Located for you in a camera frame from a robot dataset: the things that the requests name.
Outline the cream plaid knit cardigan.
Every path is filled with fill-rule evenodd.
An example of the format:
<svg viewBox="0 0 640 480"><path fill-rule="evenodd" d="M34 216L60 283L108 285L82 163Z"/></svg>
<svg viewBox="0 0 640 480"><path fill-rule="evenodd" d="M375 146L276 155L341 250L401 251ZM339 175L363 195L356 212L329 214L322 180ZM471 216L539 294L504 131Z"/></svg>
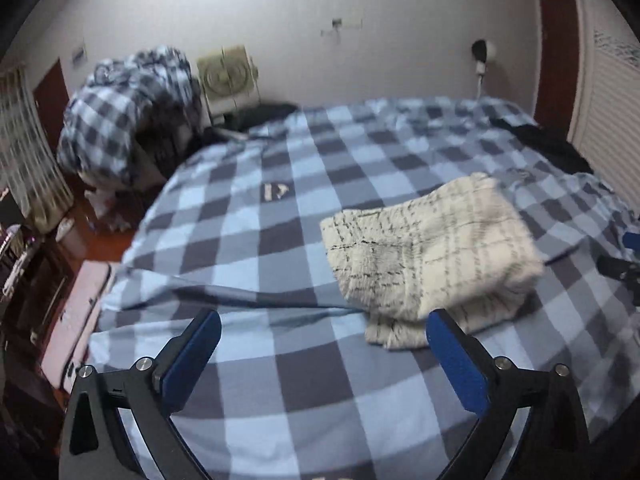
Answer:
<svg viewBox="0 0 640 480"><path fill-rule="evenodd" d="M366 314L364 339L387 351L427 347L436 310L465 333L509 321L544 275L529 228L482 172L402 204L342 210L320 231L341 295Z"/></svg>

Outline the dark clothing at bedside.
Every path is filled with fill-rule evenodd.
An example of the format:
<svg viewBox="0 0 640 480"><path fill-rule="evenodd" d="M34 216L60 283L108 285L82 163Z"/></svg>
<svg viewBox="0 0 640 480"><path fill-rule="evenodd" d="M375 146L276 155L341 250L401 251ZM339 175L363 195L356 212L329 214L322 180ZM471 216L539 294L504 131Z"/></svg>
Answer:
<svg viewBox="0 0 640 480"><path fill-rule="evenodd" d="M547 129L535 125L510 125L504 119L492 118L493 127L509 131L526 148L534 150L544 156L553 166L566 174L593 174L593 169L587 159L574 148L570 142L560 139Z"/></svg>

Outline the black clothes by fan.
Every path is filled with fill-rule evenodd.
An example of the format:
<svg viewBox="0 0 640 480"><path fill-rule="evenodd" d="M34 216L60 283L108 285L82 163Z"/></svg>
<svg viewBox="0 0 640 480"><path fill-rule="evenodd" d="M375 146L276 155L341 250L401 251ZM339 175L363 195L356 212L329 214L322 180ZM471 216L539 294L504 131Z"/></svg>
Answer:
<svg viewBox="0 0 640 480"><path fill-rule="evenodd" d="M299 106L293 103L262 103L214 116L212 127L218 130L247 133L251 128L267 122L277 122L298 111Z"/></svg>

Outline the pink suitcase on floor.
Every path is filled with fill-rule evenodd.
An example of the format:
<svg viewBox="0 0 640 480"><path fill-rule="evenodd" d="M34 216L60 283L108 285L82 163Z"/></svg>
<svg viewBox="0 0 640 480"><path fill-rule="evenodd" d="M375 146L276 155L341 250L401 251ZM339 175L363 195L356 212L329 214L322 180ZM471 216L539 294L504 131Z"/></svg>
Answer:
<svg viewBox="0 0 640 480"><path fill-rule="evenodd" d="M118 264L85 261L44 350L41 370L50 385L71 393L88 352L89 338L101 313L101 299L114 282Z"/></svg>

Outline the white slatted wardrobe door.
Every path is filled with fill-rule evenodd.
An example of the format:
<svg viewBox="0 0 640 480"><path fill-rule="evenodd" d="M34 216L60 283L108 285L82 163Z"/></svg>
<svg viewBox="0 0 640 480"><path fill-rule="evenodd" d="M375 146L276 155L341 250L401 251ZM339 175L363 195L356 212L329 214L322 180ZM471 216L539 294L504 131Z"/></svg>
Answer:
<svg viewBox="0 0 640 480"><path fill-rule="evenodd" d="M570 138L638 209L639 40L612 0L576 1L580 67Z"/></svg>

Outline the dark red door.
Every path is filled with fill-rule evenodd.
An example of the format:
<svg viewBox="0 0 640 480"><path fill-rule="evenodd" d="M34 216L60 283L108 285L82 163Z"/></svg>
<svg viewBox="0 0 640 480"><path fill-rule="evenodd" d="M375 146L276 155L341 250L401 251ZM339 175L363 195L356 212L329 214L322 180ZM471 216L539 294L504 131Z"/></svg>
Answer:
<svg viewBox="0 0 640 480"><path fill-rule="evenodd" d="M576 0L539 0L540 72L535 120L566 140L570 132L579 70Z"/></svg>

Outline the blue checkered bed sheet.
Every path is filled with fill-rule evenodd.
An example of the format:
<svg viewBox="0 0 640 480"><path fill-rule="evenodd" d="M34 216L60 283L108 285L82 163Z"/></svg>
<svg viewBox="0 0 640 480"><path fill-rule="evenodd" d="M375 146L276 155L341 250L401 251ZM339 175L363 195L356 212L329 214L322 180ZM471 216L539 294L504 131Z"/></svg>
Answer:
<svg viewBox="0 0 640 480"><path fill-rule="evenodd" d="M155 356L204 307L221 342L174 422L216 479L434 479L474 424L428 350L364 338L320 223L344 209L497 178L549 258L536 294L480 341L517 366L573 372L600 478L639 460L639 347L626 287L602 276L637 215L599 178L566 174L496 120L503 100L308 108L203 148L146 213L89 344L102 372Z"/></svg>

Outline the patterned window curtain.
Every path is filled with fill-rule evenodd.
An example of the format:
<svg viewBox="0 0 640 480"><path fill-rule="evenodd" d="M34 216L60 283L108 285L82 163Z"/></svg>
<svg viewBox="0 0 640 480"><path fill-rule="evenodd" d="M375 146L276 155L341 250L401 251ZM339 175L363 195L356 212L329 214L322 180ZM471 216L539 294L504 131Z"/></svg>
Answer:
<svg viewBox="0 0 640 480"><path fill-rule="evenodd" d="M22 66L1 74L1 186L10 190L28 223L42 234L54 230L74 204Z"/></svg>

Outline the bundled checkered quilt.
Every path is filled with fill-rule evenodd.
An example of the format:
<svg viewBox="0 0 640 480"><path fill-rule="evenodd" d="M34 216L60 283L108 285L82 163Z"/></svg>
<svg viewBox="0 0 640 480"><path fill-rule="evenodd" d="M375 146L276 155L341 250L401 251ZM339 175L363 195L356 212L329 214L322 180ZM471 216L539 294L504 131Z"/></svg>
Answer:
<svg viewBox="0 0 640 480"><path fill-rule="evenodd" d="M131 188L140 178L137 134L157 124L194 130L201 118L200 85L180 50L108 58L68 102L56 160L69 174Z"/></svg>

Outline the beige box fan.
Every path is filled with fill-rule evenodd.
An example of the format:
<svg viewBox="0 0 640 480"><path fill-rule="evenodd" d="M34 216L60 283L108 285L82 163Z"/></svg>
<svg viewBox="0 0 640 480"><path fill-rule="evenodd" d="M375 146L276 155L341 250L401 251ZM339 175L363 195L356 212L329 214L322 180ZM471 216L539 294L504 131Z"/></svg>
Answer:
<svg viewBox="0 0 640 480"><path fill-rule="evenodd" d="M201 56L196 67L210 112L233 110L239 99L258 90L258 68L242 44Z"/></svg>

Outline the white wall lamp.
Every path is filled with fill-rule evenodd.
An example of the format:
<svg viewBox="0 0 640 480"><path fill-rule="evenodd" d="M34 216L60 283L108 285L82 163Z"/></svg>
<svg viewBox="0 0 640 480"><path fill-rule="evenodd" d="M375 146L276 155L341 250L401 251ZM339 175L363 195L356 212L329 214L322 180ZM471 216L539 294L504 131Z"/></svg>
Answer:
<svg viewBox="0 0 640 480"><path fill-rule="evenodd" d="M472 43L471 52L475 62L475 73L477 79L476 99L479 100L483 93L483 84L488 66L495 62L497 48L489 40L477 39Z"/></svg>

